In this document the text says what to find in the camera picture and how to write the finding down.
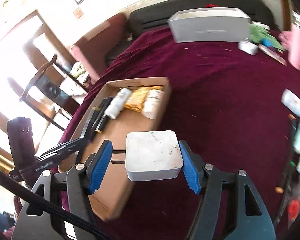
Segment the white square power adapter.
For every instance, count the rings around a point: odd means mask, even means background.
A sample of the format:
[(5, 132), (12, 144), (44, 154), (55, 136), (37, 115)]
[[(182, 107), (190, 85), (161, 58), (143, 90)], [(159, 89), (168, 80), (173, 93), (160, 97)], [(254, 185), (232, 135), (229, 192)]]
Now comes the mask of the white square power adapter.
[(174, 179), (184, 164), (174, 131), (128, 133), (125, 159), (111, 163), (123, 164), (131, 181)]

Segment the white lotion bottle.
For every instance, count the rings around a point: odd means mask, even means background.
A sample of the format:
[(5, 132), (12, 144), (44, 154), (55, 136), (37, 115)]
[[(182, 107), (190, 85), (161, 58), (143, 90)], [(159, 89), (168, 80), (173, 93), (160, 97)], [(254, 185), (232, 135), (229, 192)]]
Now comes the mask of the white lotion bottle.
[(300, 99), (293, 92), (285, 89), (282, 93), (281, 102), (300, 118)]

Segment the black marker pen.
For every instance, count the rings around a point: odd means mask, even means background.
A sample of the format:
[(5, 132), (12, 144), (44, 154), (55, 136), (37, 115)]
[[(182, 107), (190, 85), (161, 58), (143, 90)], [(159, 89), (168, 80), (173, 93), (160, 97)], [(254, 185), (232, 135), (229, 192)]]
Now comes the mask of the black marker pen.
[(92, 141), (97, 133), (97, 128), (99, 126), (99, 124), (101, 123), (101, 120), (104, 116), (104, 113), (105, 113), (105, 110), (108, 108), (108, 106), (110, 105), (111, 101), (113, 100), (113, 96), (109, 96), (107, 98), (104, 98), (103, 101), (101, 102), (101, 105), (100, 105), (100, 110), (98, 111), (98, 115), (97, 115), (97, 118), (96, 120), (93, 122), (93, 125), (92, 125), (92, 128), (89, 132), (89, 135), (88, 135), (88, 139), (90, 141)]

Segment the maroon bed blanket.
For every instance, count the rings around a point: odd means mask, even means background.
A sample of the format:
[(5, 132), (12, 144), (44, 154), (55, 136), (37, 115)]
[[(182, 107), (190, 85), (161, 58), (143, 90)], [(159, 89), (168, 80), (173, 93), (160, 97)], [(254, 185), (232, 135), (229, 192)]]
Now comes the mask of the maroon bed blanket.
[[(172, 87), (159, 130), (173, 130), (218, 169), (247, 171), (271, 217), (280, 202), (275, 186), (288, 151), (289, 109), (284, 89), (300, 98), (300, 71), (236, 43), (175, 43), (169, 28), (143, 33), (93, 85), (60, 142), (70, 140), (108, 81), (167, 77)], [(183, 173), (136, 183), (120, 218), (97, 223), (111, 239), (185, 239), (200, 197)]]

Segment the white jar in box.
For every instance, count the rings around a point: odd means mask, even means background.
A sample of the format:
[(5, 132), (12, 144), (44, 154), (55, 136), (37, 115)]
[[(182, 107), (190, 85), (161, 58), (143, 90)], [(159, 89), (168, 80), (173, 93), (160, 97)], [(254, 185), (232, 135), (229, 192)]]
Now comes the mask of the white jar in box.
[(163, 95), (163, 90), (151, 89), (143, 103), (142, 115), (154, 120), (157, 116)]

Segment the white bottle in box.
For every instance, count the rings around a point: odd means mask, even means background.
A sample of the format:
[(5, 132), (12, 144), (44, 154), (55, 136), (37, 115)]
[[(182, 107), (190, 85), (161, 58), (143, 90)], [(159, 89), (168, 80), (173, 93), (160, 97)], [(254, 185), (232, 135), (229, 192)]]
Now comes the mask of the white bottle in box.
[(122, 88), (119, 92), (114, 96), (110, 105), (104, 111), (105, 115), (115, 120), (119, 113), (123, 110), (126, 101), (129, 99), (132, 91), (128, 88)]

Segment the dark wooden chair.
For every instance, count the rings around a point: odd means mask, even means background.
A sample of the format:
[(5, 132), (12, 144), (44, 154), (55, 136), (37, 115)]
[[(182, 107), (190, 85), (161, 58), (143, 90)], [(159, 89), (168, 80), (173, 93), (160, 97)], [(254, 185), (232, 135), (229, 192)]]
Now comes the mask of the dark wooden chair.
[(26, 102), (36, 113), (38, 113), (41, 117), (43, 117), (47, 122), (53, 124), (61, 131), (65, 129), (57, 124), (53, 118), (49, 117), (42, 110), (36, 108), (32, 103), (27, 100), (27, 95), (30, 89), (35, 86), (37, 87), (47, 98), (49, 98), (52, 102), (57, 104), (62, 110), (65, 110), (66, 113), (74, 115), (79, 107), (79, 103), (73, 98), (66, 94), (62, 89), (60, 89), (59, 85), (56, 85), (51, 81), (45, 74), (45, 72), (50, 68), (56, 66), (59, 70), (61, 70), (64, 74), (66, 74), (75, 84), (81, 87), (85, 92), (88, 90), (80, 84), (66, 69), (64, 69), (59, 63), (57, 63), (57, 55), (53, 55), (52, 59), (42, 65), (34, 75), (34, 77), (29, 81), (26, 88), (24, 89), (21, 97), (19, 98), (20, 102)]

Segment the brown cardboard box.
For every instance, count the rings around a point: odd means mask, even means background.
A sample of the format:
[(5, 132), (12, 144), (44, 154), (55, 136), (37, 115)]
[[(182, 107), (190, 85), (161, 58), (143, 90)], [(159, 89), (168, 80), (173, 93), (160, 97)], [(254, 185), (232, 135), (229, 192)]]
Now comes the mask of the brown cardboard box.
[[(155, 131), (159, 128), (171, 94), (171, 87), (166, 77), (144, 77), (107, 82), (90, 90), (70, 123), (65, 129), (61, 142), (74, 140), (81, 136), (90, 109), (99, 106), (108, 96), (115, 96), (121, 88), (137, 89), (142, 86), (162, 86), (163, 98), (159, 105), (156, 119), (152, 120), (141, 113), (124, 109), (115, 120), (109, 120), (104, 131), (88, 144), (83, 153), (86, 160), (97, 152), (104, 140), (110, 140), (113, 148), (123, 150), (126, 147), (126, 136), (130, 132)], [(134, 182), (128, 179), (122, 164), (109, 164), (100, 188), (89, 197), (92, 210), (104, 222), (120, 217), (131, 194)]]

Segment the yellow snack packet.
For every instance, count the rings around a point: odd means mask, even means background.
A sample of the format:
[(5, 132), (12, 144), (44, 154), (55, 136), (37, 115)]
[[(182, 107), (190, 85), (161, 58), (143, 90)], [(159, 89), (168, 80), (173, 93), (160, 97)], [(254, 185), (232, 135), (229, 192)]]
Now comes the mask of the yellow snack packet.
[(143, 109), (143, 103), (146, 100), (149, 91), (153, 89), (162, 90), (163, 87), (162, 86), (139, 87), (138, 89), (132, 92), (128, 100), (125, 102), (124, 107), (126, 109), (141, 113)]

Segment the small white usb charger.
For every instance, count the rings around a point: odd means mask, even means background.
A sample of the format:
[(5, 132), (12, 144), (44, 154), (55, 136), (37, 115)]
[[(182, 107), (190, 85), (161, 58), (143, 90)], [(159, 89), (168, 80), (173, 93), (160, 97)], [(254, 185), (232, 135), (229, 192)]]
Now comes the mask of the small white usb charger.
[(256, 55), (258, 52), (258, 46), (246, 40), (239, 41), (238, 48), (249, 55)]

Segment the pink flat tube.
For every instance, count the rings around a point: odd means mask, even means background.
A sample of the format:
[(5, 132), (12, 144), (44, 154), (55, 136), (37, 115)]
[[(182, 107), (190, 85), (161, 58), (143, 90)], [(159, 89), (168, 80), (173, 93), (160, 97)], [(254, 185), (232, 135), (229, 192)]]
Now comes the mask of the pink flat tube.
[(277, 53), (275, 53), (274, 51), (270, 50), (268, 47), (259, 44), (258, 48), (265, 53), (266, 55), (268, 55), (269, 57), (275, 59), (277, 62), (281, 63), (282, 65), (286, 66), (287, 62), (284, 58), (282, 58), (280, 55), (278, 55)]

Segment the grey rectangular box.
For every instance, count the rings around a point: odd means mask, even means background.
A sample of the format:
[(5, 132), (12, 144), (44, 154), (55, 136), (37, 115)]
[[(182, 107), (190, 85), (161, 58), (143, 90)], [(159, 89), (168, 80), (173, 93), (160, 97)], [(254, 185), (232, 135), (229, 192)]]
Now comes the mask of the grey rectangular box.
[(175, 42), (239, 42), (250, 36), (251, 18), (238, 8), (178, 11), (168, 19)]

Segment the blue small object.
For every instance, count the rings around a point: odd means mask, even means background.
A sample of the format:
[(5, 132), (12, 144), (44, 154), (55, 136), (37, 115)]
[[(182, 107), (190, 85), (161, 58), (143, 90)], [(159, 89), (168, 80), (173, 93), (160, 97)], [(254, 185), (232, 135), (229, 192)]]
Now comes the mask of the blue small object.
[(264, 45), (267, 48), (274, 47), (274, 45), (272, 44), (271, 40), (269, 40), (268, 38), (262, 38), (260, 40), (260, 44)]

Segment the green cloth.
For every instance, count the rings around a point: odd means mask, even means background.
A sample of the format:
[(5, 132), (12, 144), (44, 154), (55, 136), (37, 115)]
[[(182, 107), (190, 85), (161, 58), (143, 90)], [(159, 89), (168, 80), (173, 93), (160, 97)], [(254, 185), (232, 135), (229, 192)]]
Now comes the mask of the green cloth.
[(262, 40), (266, 39), (270, 42), (270, 45), (276, 49), (281, 51), (285, 51), (285, 48), (281, 45), (281, 43), (270, 34), (270, 31), (264, 27), (250, 24), (250, 41), (256, 44), (261, 44)]

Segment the pink thermos bottle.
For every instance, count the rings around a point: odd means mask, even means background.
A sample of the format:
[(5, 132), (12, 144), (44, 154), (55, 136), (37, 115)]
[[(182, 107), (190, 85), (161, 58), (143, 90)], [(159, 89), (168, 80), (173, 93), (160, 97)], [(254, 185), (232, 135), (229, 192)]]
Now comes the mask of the pink thermos bottle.
[(300, 26), (292, 23), (291, 30), (288, 61), (295, 69), (300, 71)]

